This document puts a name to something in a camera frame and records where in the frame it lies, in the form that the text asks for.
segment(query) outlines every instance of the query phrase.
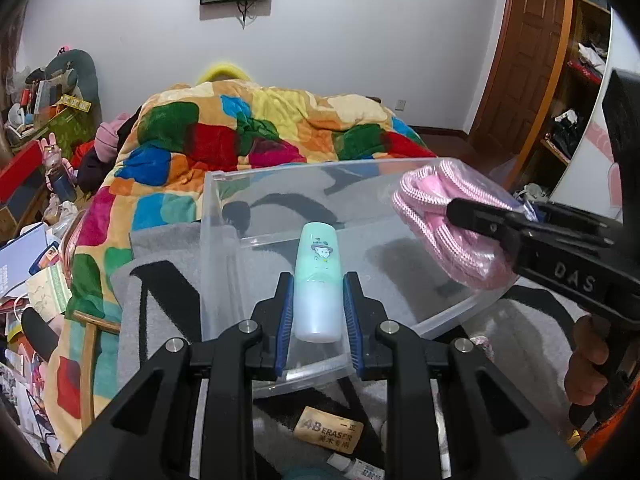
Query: door panel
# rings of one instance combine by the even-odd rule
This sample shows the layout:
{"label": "door panel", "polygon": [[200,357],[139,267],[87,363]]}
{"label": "door panel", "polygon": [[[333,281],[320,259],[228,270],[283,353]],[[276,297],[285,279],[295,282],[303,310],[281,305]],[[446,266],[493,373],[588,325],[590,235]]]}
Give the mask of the door panel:
{"label": "door panel", "polygon": [[470,142],[501,164],[517,155],[542,103],[558,52],[564,0],[512,0],[502,56]]}

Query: pink rope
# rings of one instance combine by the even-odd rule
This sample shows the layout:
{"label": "pink rope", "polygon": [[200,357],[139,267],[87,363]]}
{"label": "pink rope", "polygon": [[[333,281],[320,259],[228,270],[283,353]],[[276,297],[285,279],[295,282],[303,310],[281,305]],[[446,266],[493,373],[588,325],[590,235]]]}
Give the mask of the pink rope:
{"label": "pink rope", "polygon": [[453,158],[434,158],[428,166],[406,173],[392,202],[402,221],[452,279],[474,289],[509,285],[515,276],[500,245],[447,221],[447,205],[454,198],[522,209],[503,188]]}

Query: baseboard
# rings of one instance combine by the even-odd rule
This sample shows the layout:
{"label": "baseboard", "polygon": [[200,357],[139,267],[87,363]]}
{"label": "baseboard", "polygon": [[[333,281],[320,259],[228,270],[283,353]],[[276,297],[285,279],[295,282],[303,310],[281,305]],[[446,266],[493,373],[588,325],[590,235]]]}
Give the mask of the baseboard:
{"label": "baseboard", "polygon": [[462,130],[453,130],[451,128],[431,128],[430,126],[411,126],[412,129],[419,135],[442,135],[459,137],[463,140],[468,140],[469,136]]}

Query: human hand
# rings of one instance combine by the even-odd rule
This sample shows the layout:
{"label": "human hand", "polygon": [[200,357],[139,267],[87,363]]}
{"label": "human hand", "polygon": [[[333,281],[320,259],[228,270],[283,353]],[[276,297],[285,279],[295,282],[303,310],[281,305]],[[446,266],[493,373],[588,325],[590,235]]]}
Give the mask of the human hand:
{"label": "human hand", "polygon": [[564,390],[569,401],[589,406],[607,384],[607,378],[593,365],[601,365],[609,357],[609,348],[593,327],[591,316],[581,317],[574,325],[576,349],[569,359],[564,377]]}

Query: metal screw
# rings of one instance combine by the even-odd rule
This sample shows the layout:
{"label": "metal screw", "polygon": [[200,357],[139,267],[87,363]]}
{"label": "metal screw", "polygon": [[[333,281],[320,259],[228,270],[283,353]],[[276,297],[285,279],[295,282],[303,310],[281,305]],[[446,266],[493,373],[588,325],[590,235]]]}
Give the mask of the metal screw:
{"label": "metal screw", "polygon": [[380,323],[380,330],[385,334],[395,334],[398,330],[400,330],[400,325],[395,321],[386,320]]}
{"label": "metal screw", "polygon": [[238,323],[238,330],[245,334],[250,334],[251,332],[255,332],[258,328],[258,324],[253,319],[245,319]]}
{"label": "metal screw", "polygon": [[179,337],[174,337],[172,339],[169,339],[169,341],[167,341],[166,343],[164,343],[164,347],[172,354],[175,354],[176,352],[179,352],[180,350],[182,350],[183,346],[184,346],[184,341]]}
{"label": "metal screw", "polygon": [[465,339],[463,337],[456,339],[453,343],[453,346],[455,346],[456,350],[462,352],[463,354],[468,354],[474,349],[474,344],[469,341],[469,339]]}

